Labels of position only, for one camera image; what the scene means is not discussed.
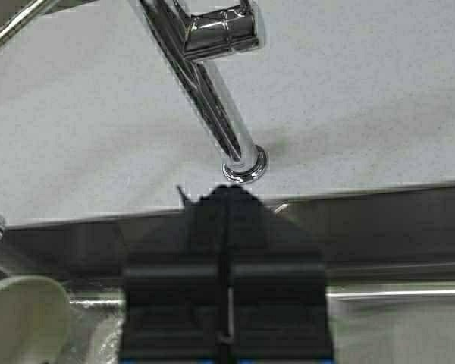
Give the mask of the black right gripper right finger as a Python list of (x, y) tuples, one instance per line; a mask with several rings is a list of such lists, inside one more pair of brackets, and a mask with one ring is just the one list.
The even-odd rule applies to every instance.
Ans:
[(330, 362), (333, 339), (321, 247), (241, 187), (227, 189), (234, 339), (256, 361)]

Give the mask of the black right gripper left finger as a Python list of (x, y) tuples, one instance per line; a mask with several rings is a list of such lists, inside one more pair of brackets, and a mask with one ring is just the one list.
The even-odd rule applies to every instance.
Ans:
[(187, 200), (179, 223), (154, 236), (179, 251), (128, 255), (121, 363), (230, 361), (230, 188)]

